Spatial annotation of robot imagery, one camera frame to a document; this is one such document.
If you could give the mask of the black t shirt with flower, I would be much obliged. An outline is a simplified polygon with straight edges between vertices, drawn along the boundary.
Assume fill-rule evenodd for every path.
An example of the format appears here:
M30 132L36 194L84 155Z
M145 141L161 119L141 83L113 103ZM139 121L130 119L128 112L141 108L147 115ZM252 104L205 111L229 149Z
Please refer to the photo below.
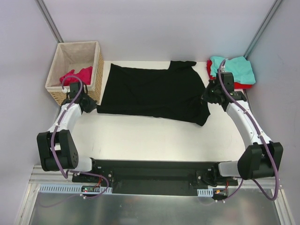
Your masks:
M111 64L97 112L166 118L203 126L210 111L194 61L171 61L167 69Z

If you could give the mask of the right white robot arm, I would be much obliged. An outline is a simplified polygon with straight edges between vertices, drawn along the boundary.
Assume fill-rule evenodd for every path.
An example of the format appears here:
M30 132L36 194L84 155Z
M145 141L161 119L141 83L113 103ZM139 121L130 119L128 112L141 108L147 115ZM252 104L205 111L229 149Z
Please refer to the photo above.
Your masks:
M232 73L222 72L210 80L202 100L223 108L233 120L245 146L239 160L218 164L218 169L211 173L214 184L222 185L228 177L254 180L278 174L283 146L273 142L257 124L243 92L234 90Z

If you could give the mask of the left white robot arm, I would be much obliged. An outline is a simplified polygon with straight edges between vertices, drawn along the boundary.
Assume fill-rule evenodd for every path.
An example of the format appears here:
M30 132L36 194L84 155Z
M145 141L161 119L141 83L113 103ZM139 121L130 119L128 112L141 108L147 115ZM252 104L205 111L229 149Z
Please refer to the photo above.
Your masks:
M71 136L82 113L90 113L96 106L97 102L88 95L85 83L78 81L70 84L55 123L46 132L37 135L39 158L44 171L60 171L67 176L67 170L75 170L83 172L88 182L98 179L99 171L93 167L92 158L79 156Z

